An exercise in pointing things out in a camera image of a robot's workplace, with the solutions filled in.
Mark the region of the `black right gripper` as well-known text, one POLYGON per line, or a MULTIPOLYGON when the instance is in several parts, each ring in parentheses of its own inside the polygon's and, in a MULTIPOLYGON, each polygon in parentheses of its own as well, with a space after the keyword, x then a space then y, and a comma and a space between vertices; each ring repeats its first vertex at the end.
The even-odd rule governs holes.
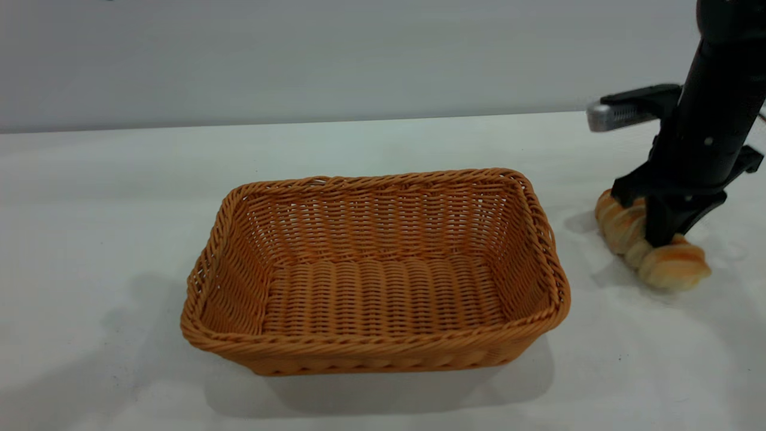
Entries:
POLYGON ((649 159, 613 184, 628 207, 646 199, 645 238, 668 245, 728 198, 722 191, 764 101, 764 40, 701 41, 676 108, 649 159))

